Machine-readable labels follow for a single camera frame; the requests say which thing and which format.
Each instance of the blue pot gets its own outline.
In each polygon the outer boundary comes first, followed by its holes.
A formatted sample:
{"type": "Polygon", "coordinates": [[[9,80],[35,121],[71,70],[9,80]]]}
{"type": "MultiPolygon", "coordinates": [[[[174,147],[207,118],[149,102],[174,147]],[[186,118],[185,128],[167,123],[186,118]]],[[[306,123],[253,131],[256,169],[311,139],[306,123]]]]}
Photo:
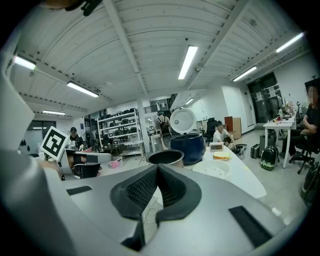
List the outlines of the blue pot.
{"type": "Polygon", "coordinates": [[[202,160],[206,152],[206,145],[202,134],[190,133],[172,138],[171,149],[182,151],[184,153],[183,163],[193,165],[202,160]]]}

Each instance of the rice cooker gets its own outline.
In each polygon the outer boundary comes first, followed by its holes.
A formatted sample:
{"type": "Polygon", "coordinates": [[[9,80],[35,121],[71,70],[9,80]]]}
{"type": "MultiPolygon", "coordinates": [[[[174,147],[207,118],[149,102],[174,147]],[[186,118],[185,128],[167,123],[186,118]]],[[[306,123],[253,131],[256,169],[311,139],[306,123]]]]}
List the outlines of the rice cooker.
{"type": "Polygon", "coordinates": [[[171,149],[184,153],[183,163],[193,165],[200,162],[206,152],[204,137],[201,133],[193,133],[196,129],[196,115],[187,108],[176,109],[170,117],[171,128],[181,134],[171,138],[171,149]]]}

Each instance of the ceiling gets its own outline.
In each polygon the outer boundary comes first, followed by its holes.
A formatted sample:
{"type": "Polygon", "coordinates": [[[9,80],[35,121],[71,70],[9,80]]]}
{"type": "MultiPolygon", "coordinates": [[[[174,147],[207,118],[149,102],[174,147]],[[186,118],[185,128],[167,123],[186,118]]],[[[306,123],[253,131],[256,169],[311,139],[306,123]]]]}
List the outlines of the ceiling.
{"type": "Polygon", "coordinates": [[[256,65],[249,81],[308,48],[302,40],[275,54],[299,30],[271,0],[104,0],[87,17],[36,6],[21,31],[18,53],[36,70],[14,65],[13,85],[33,111],[62,109],[69,118],[141,96],[206,89],[256,65]],[[178,80],[189,45],[199,48],[178,80]],[[70,80],[100,97],[67,87],[70,80]]]}

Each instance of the wooden cabinet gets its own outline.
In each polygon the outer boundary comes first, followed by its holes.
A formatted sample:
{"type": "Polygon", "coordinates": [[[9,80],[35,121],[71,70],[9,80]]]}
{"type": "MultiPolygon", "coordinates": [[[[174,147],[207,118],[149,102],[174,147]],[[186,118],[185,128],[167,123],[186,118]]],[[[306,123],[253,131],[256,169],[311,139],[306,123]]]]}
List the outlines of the wooden cabinet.
{"type": "Polygon", "coordinates": [[[240,117],[232,117],[226,116],[224,118],[224,123],[226,124],[226,130],[228,132],[233,133],[233,138],[240,139],[241,138],[241,118],[240,117]]]}

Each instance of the rice cooker lid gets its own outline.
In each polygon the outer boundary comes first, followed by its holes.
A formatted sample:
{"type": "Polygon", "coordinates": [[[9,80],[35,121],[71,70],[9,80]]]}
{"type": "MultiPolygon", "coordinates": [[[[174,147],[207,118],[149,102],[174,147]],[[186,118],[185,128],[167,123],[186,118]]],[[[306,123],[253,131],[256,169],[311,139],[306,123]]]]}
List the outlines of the rice cooker lid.
{"type": "Polygon", "coordinates": [[[196,115],[188,108],[178,108],[170,117],[171,128],[179,134],[187,134],[196,125],[196,115]]]}

